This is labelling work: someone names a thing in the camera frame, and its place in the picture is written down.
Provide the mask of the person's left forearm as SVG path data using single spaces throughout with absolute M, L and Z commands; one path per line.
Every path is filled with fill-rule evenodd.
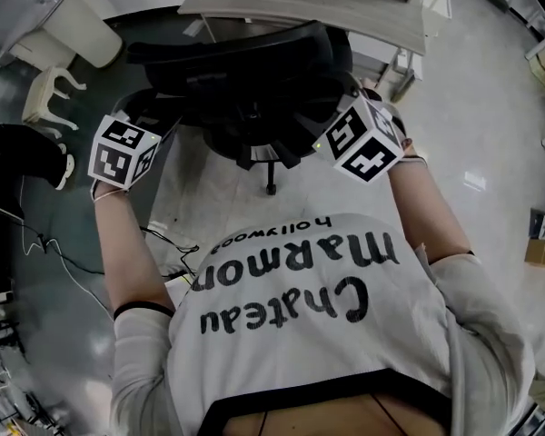
M 126 192 L 98 182 L 94 185 L 93 203 L 104 283 L 114 311 L 134 305 L 172 315 L 173 302 Z

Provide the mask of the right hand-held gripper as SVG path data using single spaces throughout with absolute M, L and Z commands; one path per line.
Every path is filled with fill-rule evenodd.
M 328 118 L 312 127 L 313 150 L 335 170 L 369 184 L 404 156 L 399 111 L 363 88 L 343 94 Z

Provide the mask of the white cylindrical bin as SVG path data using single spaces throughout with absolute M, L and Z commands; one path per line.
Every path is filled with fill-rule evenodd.
M 51 9 L 41 26 L 96 68 L 112 64 L 123 39 L 84 0 L 44 0 Z

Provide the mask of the cream plastic stool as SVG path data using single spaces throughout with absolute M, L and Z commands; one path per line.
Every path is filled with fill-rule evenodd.
M 63 77 L 78 91 L 85 91 L 87 89 L 86 84 L 79 84 L 66 69 L 56 66 L 47 68 L 33 80 L 30 86 L 22 113 L 23 123 L 36 124 L 40 120 L 46 120 L 50 123 L 67 126 L 73 131 L 79 129 L 77 124 L 56 116 L 49 110 L 48 104 L 54 95 L 64 100 L 70 99 L 68 94 L 59 91 L 55 87 L 55 81 L 59 77 Z

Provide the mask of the person's chest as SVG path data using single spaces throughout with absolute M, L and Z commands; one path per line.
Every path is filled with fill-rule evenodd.
M 223 436 L 446 436 L 443 426 L 410 404 L 366 394 L 230 419 Z

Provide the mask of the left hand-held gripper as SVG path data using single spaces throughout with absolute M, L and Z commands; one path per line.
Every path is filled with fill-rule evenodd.
M 124 110 L 105 115 L 95 132 L 88 175 L 129 190 L 152 168 L 173 131 L 173 122 L 146 116 L 132 120 Z

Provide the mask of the person's right forearm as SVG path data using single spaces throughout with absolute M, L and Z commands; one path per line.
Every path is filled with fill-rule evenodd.
M 419 156 L 402 158 L 388 171 L 406 241 L 430 267 L 477 264 L 471 244 Z

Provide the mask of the white printed shirt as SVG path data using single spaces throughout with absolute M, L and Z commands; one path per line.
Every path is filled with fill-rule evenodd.
M 232 417 L 388 393 L 451 436 L 505 436 L 535 374 L 474 255 L 429 263 L 390 226 L 336 214 L 215 245 L 174 310 L 118 309 L 113 436 L 208 436 Z

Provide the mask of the black office chair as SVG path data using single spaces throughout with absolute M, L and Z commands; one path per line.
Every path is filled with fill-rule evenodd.
M 232 41 L 193 45 L 134 43 L 129 64 L 143 67 L 149 88 L 114 108 L 137 125 L 202 130 L 208 147 L 249 171 L 291 169 L 361 93 L 352 75 L 347 34 L 318 21 Z

